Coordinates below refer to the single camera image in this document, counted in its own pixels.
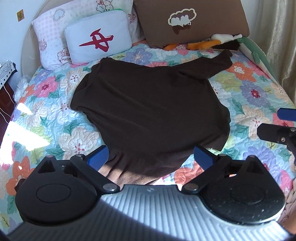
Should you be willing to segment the person's right hand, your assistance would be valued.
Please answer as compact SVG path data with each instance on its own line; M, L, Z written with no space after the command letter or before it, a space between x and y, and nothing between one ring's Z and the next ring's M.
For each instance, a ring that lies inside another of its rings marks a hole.
M285 195L286 204L280 216L279 223L288 232L295 235L295 180L292 182L292 189Z

